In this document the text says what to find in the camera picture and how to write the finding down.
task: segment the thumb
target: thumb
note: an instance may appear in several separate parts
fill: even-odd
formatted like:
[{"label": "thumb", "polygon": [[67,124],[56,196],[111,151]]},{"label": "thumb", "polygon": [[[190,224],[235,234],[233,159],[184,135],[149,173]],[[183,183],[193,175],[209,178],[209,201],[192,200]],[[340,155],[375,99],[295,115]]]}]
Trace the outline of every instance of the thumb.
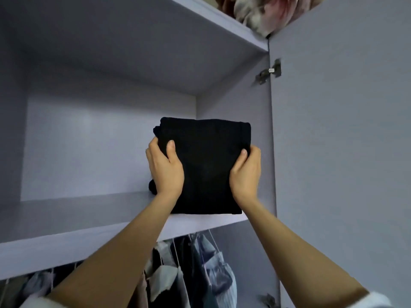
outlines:
[{"label": "thumb", "polygon": [[246,160],[247,160],[247,150],[243,149],[241,150],[241,153],[239,157],[237,158],[237,161],[235,162],[233,168],[231,169],[232,172],[234,173],[238,172],[240,168],[243,167]]},{"label": "thumb", "polygon": [[167,143],[167,158],[170,160],[170,163],[178,161],[178,156],[176,153],[176,144],[174,140],[170,140]]}]

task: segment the forearm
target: forearm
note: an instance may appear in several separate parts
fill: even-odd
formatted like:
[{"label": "forearm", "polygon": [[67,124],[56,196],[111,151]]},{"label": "forearm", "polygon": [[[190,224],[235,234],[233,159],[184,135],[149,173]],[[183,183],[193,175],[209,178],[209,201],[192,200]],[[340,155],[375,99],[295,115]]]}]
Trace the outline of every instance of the forearm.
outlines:
[{"label": "forearm", "polygon": [[368,291],[254,200],[244,212],[297,308],[347,307]]},{"label": "forearm", "polygon": [[49,295],[68,307],[127,307],[157,238],[176,204],[158,195],[119,234]]}]

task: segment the folded black clothing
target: folded black clothing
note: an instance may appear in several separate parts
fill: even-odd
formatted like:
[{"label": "folded black clothing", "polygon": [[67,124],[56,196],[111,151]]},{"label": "folded black clothing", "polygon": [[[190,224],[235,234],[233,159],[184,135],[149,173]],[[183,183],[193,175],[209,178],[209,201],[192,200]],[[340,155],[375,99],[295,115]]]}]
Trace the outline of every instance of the folded black clothing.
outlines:
[{"label": "folded black clothing", "polygon": [[[242,149],[250,153],[249,123],[162,118],[154,128],[164,155],[170,140],[184,169],[184,185],[172,213],[241,214],[229,185],[230,170]],[[157,194],[154,181],[149,189]]]}]

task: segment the white sleeve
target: white sleeve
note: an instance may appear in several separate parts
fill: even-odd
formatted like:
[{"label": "white sleeve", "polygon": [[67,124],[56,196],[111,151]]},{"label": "white sleeve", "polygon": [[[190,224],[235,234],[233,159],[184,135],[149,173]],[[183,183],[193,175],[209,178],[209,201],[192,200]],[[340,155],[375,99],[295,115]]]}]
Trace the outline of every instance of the white sleeve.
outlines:
[{"label": "white sleeve", "polygon": [[387,296],[371,292],[349,308],[392,308],[392,305]]},{"label": "white sleeve", "polygon": [[65,308],[64,306],[44,297],[28,298],[20,308]]}]

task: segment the door hinge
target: door hinge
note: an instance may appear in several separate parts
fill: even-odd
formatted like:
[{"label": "door hinge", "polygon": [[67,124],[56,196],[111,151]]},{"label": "door hinge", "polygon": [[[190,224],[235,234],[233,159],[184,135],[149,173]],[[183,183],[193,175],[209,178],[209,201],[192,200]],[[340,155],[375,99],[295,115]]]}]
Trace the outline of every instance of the door hinge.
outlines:
[{"label": "door hinge", "polygon": [[259,82],[259,84],[264,84],[265,82],[267,82],[271,74],[273,74],[275,77],[281,77],[281,59],[280,58],[277,58],[274,61],[274,65],[272,68],[264,69],[262,72],[256,75],[256,81]]}]

